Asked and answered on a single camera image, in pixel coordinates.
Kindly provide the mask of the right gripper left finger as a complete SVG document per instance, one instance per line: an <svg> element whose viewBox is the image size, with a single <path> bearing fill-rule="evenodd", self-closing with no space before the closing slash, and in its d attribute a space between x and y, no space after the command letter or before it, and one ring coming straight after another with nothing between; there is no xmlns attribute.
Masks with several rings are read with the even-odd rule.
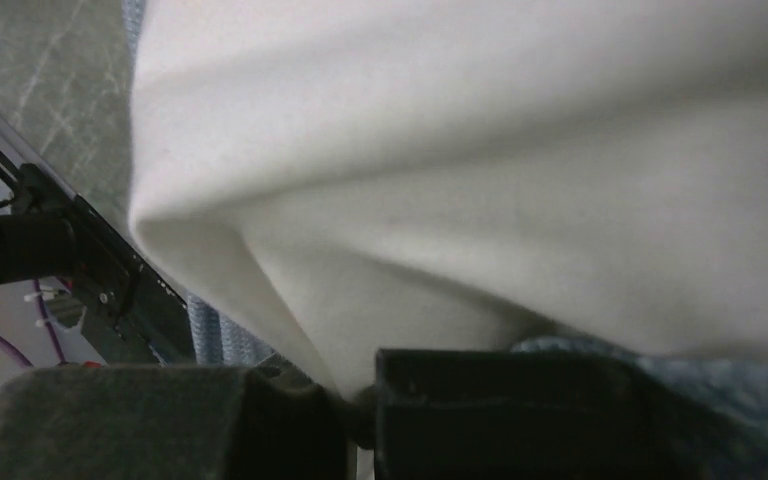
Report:
<svg viewBox="0 0 768 480"><path fill-rule="evenodd" d="M0 390L0 479L344 479L326 393L289 367L60 367Z"/></svg>

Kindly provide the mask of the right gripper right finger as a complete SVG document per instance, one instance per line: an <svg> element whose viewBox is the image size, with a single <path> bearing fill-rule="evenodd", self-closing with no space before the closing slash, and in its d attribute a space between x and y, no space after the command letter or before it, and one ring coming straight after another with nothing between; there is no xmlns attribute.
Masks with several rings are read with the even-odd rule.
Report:
<svg viewBox="0 0 768 480"><path fill-rule="evenodd" d="M660 390L613 359L382 350L380 479L687 479Z"/></svg>

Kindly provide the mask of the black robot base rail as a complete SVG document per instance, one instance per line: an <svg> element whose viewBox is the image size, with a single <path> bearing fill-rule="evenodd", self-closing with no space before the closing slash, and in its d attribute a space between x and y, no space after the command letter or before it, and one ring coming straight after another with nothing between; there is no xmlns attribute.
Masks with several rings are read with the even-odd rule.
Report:
<svg viewBox="0 0 768 480"><path fill-rule="evenodd" d="M2 151L0 180L0 285L52 280L32 305L109 363L195 361L186 302L85 199Z"/></svg>

